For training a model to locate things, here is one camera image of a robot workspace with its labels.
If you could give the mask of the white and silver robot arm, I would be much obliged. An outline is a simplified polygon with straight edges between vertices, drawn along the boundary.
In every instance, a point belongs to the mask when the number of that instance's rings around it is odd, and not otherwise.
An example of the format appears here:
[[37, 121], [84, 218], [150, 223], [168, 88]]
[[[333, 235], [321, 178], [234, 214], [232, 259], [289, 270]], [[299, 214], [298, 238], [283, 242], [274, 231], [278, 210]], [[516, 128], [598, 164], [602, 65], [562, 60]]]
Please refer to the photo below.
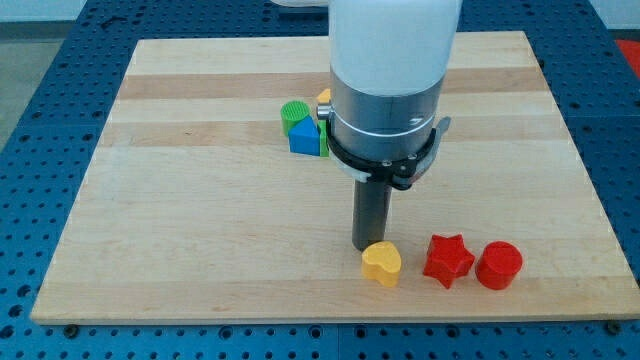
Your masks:
[[348, 153], [399, 160], [431, 132], [460, 0], [331, 0], [330, 133]]

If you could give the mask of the green block behind arm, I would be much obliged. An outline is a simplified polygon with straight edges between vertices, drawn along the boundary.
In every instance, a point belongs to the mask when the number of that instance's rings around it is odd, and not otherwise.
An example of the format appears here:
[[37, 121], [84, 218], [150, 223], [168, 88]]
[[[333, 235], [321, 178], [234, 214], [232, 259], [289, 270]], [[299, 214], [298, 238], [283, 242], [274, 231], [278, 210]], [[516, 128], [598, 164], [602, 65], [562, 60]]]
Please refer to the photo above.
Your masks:
[[317, 128], [319, 132], [319, 156], [328, 157], [329, 147], [328, 147], [327, 121], [319, 120], [317, 122]]

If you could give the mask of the yellow block behind arm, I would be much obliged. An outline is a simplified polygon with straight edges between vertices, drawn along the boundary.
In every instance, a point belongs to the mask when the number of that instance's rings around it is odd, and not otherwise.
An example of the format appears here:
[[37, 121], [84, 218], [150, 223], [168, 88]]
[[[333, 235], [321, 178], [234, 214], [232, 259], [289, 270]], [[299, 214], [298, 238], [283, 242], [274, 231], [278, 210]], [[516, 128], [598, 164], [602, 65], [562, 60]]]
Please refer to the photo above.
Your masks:
[[316, 96], [316, 101], [318, 104], [328, 104], [331, 101], [331, 90], [329, 88], [324, 89]]

